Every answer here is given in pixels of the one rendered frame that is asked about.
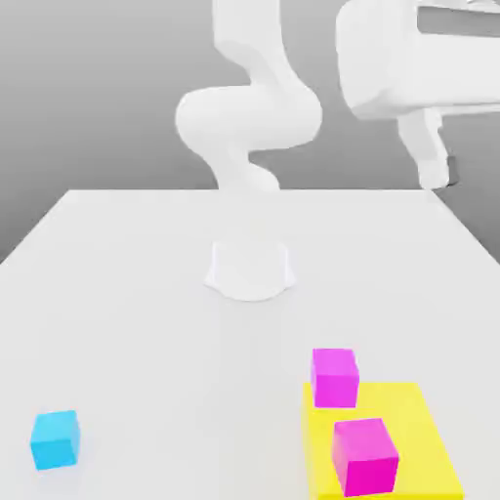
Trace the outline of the small cyan cube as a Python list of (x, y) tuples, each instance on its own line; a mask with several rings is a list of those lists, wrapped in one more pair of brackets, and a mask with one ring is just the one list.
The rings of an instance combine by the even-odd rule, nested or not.
[(29, 442), (35, 468), (43, 471), (76, 465), (80, 438), (75, 410), (38, 414)]

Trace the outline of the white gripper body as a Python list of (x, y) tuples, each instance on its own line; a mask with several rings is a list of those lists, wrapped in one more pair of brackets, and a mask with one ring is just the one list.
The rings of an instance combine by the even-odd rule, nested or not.
[(500, 0), (347, 0), (336, 50), (360, 119), (500, 112)]

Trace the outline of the small magenta cube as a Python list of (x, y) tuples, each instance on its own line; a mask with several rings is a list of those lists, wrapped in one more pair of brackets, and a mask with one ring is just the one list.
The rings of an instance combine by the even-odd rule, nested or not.
[(354, 408), (359, 386), (354, 351), (313, 349), (311, 386), (315, 407)]
[(399, 454), (381, 418), (336, 422), (332, 462), (345, 497), (394, 490)]

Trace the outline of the large yellow box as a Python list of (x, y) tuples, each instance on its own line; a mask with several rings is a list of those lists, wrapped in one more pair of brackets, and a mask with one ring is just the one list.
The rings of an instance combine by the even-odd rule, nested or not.
[[(394, 491), (346, 498), (332, 463), (334, 424), (380, 418), (399, 454)], [(316, 408), (302, 389), (302, 432), (309, 500), (464, 500), (438, 428), (415, 383), (363, 382), (355, 408)]]

